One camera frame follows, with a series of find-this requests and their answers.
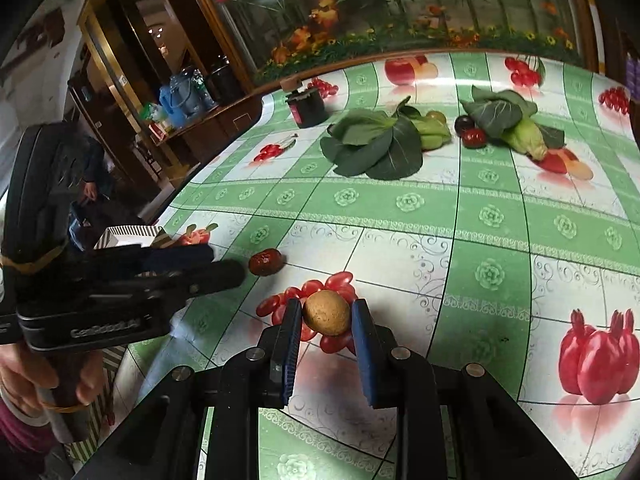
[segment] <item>rubber band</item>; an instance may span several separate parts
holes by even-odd
[[[28,264],[17,264],[11,258],[7,256],[0,255],[0,267],[13,267],[15,270],[20,272],[20,274],[25,274],[27,276],[31,276],[32,274],[36,274],[48,266],[53,260],[55,260],[62,251],[65,250],[66,242],[62,245],[58,245],[50,250],[48,253],[39,257],[35,262],[31,262]]]
[[[39,399],[39,400],[40,400],[40,404],[45,410],[49,410],[50,412],[55,412],[55,413],[75,413],[75,412],[80,412],[81,410],[84,410],[86,408],[84,404],[76,404],[75,406],[60,408],[59,406],[49,404],[48,402],[45,402],[42,399]]]

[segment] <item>pink sleeve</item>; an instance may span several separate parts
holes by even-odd
[[[46,455],[56,443],[56,438],[46,426],[29,426],[7,408],[0,398],[0,436],[17,453],[39,453]]]

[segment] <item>potato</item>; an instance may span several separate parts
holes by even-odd
[[[318,290],[306,298],[302,315],[306,325],[322,335],[340,335],[351,326],[349,304],[332,290]]]

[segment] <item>blue gripper pad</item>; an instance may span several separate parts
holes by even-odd
[[[351,333],[358,357],[362,392],[367,397],[369,405],[375,406],[378,400],[376,378],[382,364],[379,359],[384,356],[365,300],[356,300],[351,305]]]
[[[287,406],[293,393],[302,332],[302,305],[299,300],[287,303],[276,343],[271,354],[270,378],[281,384],[282,403]]]

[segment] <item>green leafy vegetable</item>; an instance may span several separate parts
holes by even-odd
[[[420,114],[420,110],[418,110],[418,108],[414,108],[412,106],[408,106],[407,103],[411,100],[411,96],[407,96],[404,99],[402,99],[402,101],[400,101],[400,104],[398,105],[398,107],[396,108],[395,113],[393,114],[393,117],[399,117],[401,115],[414,120],[414,119],[421,119],[422,115]]]
[[[396,120],[382,110],[351,110],[338,123],[331,124],[327,131],[343,144],[364,146],[386,132]]]
[[[533,160],[542,160],[547,148],[538,125],[528,117],[502,135],[502,140],[518,153],[528,153]]]
[[[517,92],[514,92],[513,90],[492,92],[485,88],[472,86],[471,97],[476,103],[484,101],[508,101],[519,106],[520,110],[522,110],[522,114],[525,117],[531,117],[533,114],[538,113],[538,105],[535,104],[535,102],[527,101],[524,97],[522,97]]]
[[[462,102],[462,107],[478,127],[494,139],[513,128],[523,117],[519,106],[508,101]]]
[[[545,126],[544,124],[538,124],[538,128],[548,148],[559,150],[564,146],[564,131],[551,126]]]
[[[370,178],[398,180],[411,176],[422,167],[420,135],[414,124],[406,117],[398,117],[392,133],[388,153],[367,170]]]
[[[338,167],[334,169],[334,173],[341,176],[356,176],[364,173],[388,153],[393,138],[393,128],[390,128],[353,153],[345,156],[338,155]]]
[[[320,149],[327,160],[337,164],[340,154],[345,150],[345,146],[333,137],[323,137],[320,139]]]

